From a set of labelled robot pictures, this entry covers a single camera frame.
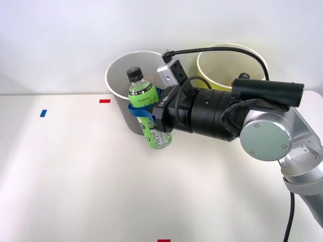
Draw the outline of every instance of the black cable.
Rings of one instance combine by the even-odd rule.
[[[199,49],[184,49],[184,50],[170,51],[168,53],[169,53],[169,56],[175,56],[177,54],[188,54],[188,53],[205,52],[205,51],[233,51],[233,52],[239,52],[239,53],[246,54],[259,62],[259,64],[261,65],[261,67],[263,69],[266,81],[269,81],[268,70],[267,70],[266,65],[262,61],[262,59],[259,56],[257,56],[256,54],[254,54],[250,51],[247,51],[245,49],[234,48],[234,47],[208,47],[208,48],[199,48]]]
[[[184,87],[190,83],[190,81],[192,80],[201,80],[202,82],[205,83],[205,85],[209,88],[209,89],[212,89],[211,85],[209,82],[207,82],[206,79],[204,79],[203,77],[190,77],[190,78],[187,78],[184,83],[181,85],[180,89],[178,90],[177,92],[177,95],[176,95],[176,99],[175,99],[175,118],[176,118],[176,121],[181,125],[181,126],[184,126],[184,122],[181,121],[180,119],[180,115],[178,113],[178,105],[180,103],[180,98],[181,98],[181,95],[182,95],[182,92],[184,90]]]
[[[295,196],[291,192],[291,211],[289,213],[289,219],[288,219],[288,223],[287,223],[287,227],[286,227],[286,231],[285,231],[285,236],[284,236],[284,241],[283,242],[287,242],[288,241],[289,233],[291,231],[291,227],[292,227],[292,223],[293,223],[294,212],[295,212]]]

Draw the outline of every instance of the bottle label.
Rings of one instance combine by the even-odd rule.
[[[147,117],[139,117],[138,121],[151,148],[162,149],[171,143],[172,135],[158,131],[156,123]]]
[[[144,107],[159,101],[155,86],[150,84],[143,90],[129,92],[129,100],[133,107]]]

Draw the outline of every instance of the tabletop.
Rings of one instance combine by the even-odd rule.
[[[299,108],[321,138],[322,106],[306,91]],[[283,241],[279,164],[239,139],[173,131],[153,150],[110,94],[0,96],[0,116],[1,242]],[[293,241],[323,241],[298,196]]]

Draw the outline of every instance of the green bottle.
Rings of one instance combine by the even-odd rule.
[[[133,107],[144,107],[159,101],[159,95],[154,85],[143,79],[139,67],[130,68],[127,71],[131,86],[129,88],[129,100]],[[141,129],[153,149],[162,149],[172,141],[172,135],[157,131],[156,123],[147,117],[138,117]]]

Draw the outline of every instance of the black bottle cap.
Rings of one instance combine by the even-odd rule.
[[[127,75],[130,82],[137,82],[143,79],[143,74],[140,67],[133,67],[127,70]]]

